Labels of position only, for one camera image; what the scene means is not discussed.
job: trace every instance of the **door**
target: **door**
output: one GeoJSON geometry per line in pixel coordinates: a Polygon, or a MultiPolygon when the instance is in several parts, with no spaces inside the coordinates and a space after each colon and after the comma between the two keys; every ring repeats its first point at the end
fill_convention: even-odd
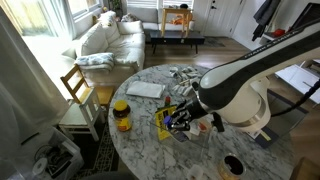
{"type": "Polygon", "coordinates": [[[205,36],[230,37],[237,25],[245,0],[211,0],[205,36]]]}

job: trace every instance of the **window blind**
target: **window blind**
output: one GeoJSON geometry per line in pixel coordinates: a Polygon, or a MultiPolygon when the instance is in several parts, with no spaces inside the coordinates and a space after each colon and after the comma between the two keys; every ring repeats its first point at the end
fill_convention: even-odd
{"type": "Polygon", "coordinates": [[[127,0],[128,7],[157,8],[158,0],[127,0]]]}
{"type": "Polygon", "coordinates": [[[163,0],[163,7],[168,7],[169,5],[180,6],[181,4],[187,4],[190,9],[193,9],[193,0],[163,0]]]}

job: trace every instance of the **pillow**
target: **pillow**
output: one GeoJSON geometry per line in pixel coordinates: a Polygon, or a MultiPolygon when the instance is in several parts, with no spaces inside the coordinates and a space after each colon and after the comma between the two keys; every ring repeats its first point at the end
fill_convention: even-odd
{"type": "Polygon", "coordinates": [[[143,33],[141,21],[135,22],[117,22],[120,34],[143,33]]]}
{"type": "Polygon", "coordinates": [[[109,64],[112,67],[114,66],[114,55],[113,53],[96,53],[88,56],[80,56],[74,62],[79,66],[91,66],[91,65],[100,65],[100,64],[109,64]]]}
{"type": "Polygon", "coordinates": [[[121,19],[121,22],[133,22],[133,21],[139,21],[139,19],[133,15],[128,13],[127,15],[124,15],[121,19]]]}
{"type": "Polygon", "coordinates": [[[102,25],[111,26],[116,19],[116,13],[113,11],[108,11],[106,13],[101,14],[98,22],[101,22],[102,25]]]}
{"type": "Polygon", "coordinates": [[[120,37],[117,23],[113,23],[111,24],[111,26],[103,25],[102,28],[105,32],[105,36],[109,44],[113,43],[120,37]]]}
{"type": "Polygon", "coordinates": [[[80,38],[80,44],[76,49],[78,57],[104,52],[109,44],[101,23],[94,25],[80,38]]]}

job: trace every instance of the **jar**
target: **jar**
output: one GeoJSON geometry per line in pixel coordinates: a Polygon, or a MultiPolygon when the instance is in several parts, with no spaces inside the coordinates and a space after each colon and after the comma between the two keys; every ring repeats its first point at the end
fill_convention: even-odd
{"type": "Polygon", "coordinates": [[[130,112],[130,106],[125,100],[114,103],[113,116],[119,131],[127,131],[131,128],[130,112]]]}
{"type": "Polygon", "coordinates": [[[239,180],[244,176],[246,168],[236,155],[228,153],[219,162],[218,172],[224,180],[239,180]]]}

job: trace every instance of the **yellow lid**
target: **yellow lid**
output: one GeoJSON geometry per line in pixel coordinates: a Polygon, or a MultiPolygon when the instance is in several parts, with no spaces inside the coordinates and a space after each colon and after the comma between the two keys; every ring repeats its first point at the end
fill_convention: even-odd
{"type": "Polygon", "coordinates": [[[118,100],[114,103],[114,109],[117,111],[123,111],[127,108],[127,102],[125,100],[118,100]]]}

